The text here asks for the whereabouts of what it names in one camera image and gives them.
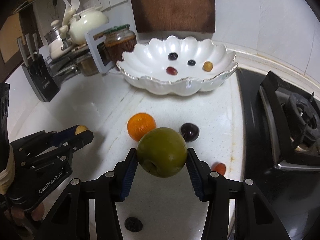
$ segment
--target beige strap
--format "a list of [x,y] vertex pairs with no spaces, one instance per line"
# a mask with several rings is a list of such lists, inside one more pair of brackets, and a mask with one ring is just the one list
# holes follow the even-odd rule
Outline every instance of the beige strap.
[[4,195],[7,193],[8,188],[14,180],[15,163],[13,157],[13,149],[10,145],[10,153],[5,170],[0,172],[0,194]]

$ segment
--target wooden cutting board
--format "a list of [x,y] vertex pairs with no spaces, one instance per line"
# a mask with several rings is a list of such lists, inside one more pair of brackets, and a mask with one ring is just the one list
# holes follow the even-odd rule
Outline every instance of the wooden cutting board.
[[214,33],[215,0],[131,0],[138,33]]

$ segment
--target jar of brown sauce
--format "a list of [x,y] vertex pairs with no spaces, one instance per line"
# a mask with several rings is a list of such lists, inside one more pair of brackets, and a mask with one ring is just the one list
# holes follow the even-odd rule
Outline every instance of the jar of brown sauce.
[[121,25],[106,30],[106,40],[104,46],[113,62],[122,61],[124,51],[132,52],[137,44],[137,38],[133,31],[129,30],[130,25]]

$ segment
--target green fruit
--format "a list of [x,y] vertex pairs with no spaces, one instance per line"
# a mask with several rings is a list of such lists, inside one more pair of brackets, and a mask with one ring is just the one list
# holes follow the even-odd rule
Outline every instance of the green fruit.
[[187,144],[175,130],[155,128],[139,141],[137,158],[150,174],[161,178],[171,177],[186,163]]

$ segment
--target white bowl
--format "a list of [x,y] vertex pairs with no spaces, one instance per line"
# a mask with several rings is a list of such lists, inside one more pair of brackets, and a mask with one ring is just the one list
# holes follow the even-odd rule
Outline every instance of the white bowl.
[[[169,60],[168,54],[176,52],[178,58]],[[225,45],[214,45],[212,40],[197,41],[194,37],[183,40],[175,36],[165,41],[151,39],[149,44],[136,44],[133,52],[123,52],[123,61],[116,65],[131,85],[146,89],[156,95],[176,94],[190,96],[198,91],[211,91],[230,77],[238,66],[236,53]],[[196,65],[189,66],[193,59]],[[204,62],[213,63],[213,69],[202,69]],[[166,72],[172,66],[177,75]]]

